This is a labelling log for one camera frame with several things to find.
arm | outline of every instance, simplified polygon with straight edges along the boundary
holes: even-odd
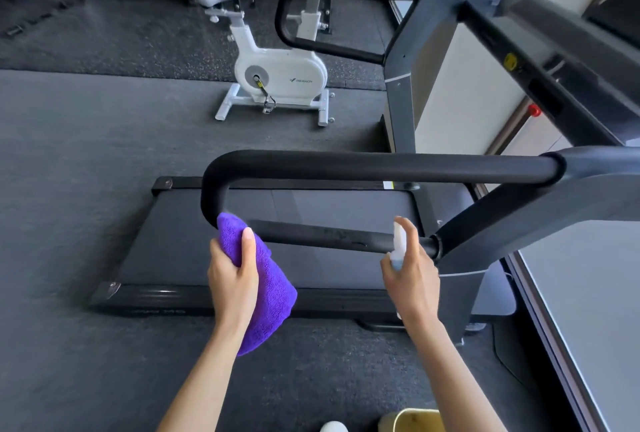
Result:
[[[244,332],[258,295],[255,238],[251,228],[242,237],[242,267],[235,267],[216,240],[210,244],[209,287],[216,325],[187,380],[160,422],[157,432],[213,431],[224,402]]]
[[[429,377],[447,432],[506,432],[476,379],[438,320],[440,277],[406,218],[396,218],[406,231],[402,270],[382,259],[382,275],[391,300],[411,337]]]

white exercise bike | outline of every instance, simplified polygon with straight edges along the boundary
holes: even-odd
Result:
[[[329,99],[333,92],[326,89],[327,72],[323,61],[312,51],[302,49],[259,48],[251,29],[244,23],[244,12],[214,7],[231,0],[198,0],[213,23],[229,18],[230,41],[235,41],[239,55],[234,72],[236,83],[229,88],[216,119],[224,121],[234,105],[258,105],[268,114],[276,107],[318,111],[318,126],[333,122],[329,117]],[[298,23],[297,36],[315,40],[320,28],[319,0],[307,0],[300,15],[288,15]]]

red emergency stop button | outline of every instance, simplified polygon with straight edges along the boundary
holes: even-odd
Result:
[[[529,115],[531,115],[532,117],[538,117],[542,113],[540,107],[538,107],[538,105],[536,104],[529,104],[527,110],[529,111]]]

yellow sticker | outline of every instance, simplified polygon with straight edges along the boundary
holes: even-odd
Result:
[[[509,72],[513,72],[518,66],[518,57],[513,53],[507,53],[502,64]]]

purple microfiber towel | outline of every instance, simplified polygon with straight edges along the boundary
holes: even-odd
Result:
[[[218,215],[220,247],[236,267],[242,264],[242,232],[246,223],[236,215]],[[238,356],[246,355],[267,341],[291,314],[298,292],[271,260],[271,250],[255,236],[255,261],[258,267],[258,300],[249,327],[244,334]]]

